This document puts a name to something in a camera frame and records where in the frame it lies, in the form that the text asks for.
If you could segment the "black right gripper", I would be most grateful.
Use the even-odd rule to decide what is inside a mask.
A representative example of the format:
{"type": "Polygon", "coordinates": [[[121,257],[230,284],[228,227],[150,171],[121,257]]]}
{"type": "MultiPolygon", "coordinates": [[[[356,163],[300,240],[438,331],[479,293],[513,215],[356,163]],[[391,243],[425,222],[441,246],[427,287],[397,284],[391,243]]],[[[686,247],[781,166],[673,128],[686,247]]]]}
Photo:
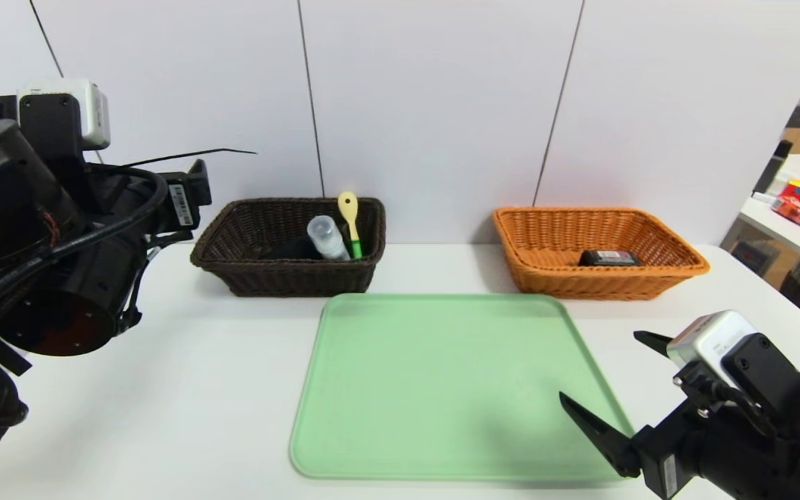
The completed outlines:
{"type": "MultiPolygon", "coordinates": [[[[665,358],[672,337],[635,331],[633,338],[665,358]]],[[[644,476],[649,490],[671,499],[694,477],[742,498],[745,478],[767,438],[767,417],[746,393],[727,386],[705,366],[685,366],[673,377],[686,399],[659,424],[632,439],[564,392],[559,401],[594,448],[625,478],[644,476]]]]}

